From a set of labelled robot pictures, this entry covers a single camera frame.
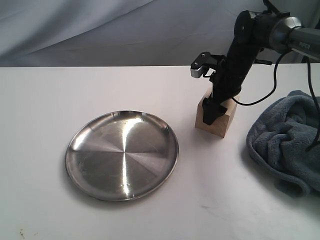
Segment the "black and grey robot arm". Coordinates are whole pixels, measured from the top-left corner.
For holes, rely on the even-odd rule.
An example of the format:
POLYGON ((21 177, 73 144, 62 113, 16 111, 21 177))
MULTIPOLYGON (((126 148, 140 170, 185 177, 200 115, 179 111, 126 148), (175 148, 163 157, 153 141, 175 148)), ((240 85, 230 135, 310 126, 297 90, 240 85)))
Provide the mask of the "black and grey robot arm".
POLYGON ((202 102, 203 122, 211 125, 228 110, 222 103, 238 95, 262 49, 281 55, 297 52, 320 58, 320 31, 307 28, 288 12, 254 14, 242 11, 234 25, 234 38, 226 55, 204 52, 200 66, 213 69, 211 95, 202 102))

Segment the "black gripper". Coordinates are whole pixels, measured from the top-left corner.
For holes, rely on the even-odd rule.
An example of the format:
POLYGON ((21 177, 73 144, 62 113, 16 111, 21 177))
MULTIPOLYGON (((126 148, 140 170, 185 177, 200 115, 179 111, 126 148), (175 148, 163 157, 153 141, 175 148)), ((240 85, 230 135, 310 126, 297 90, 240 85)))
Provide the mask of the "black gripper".
POLYGON ((224 62, 216 71, 211 96, 202 101, 202 120, 205 124, 211 125, 227 112, 228 108, 222 102, 240 93, 259 52, 260 46, 256 44, 231 43, 224 62))

